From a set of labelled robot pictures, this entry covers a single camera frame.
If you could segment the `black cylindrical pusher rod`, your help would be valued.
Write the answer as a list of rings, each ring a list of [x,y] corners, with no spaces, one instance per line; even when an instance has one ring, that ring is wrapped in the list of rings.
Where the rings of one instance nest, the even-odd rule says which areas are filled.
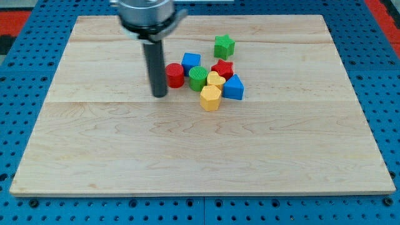
[[[163,98],[168,93],[163,42],[143,44],[143,50],[152,95],[156,98]]]

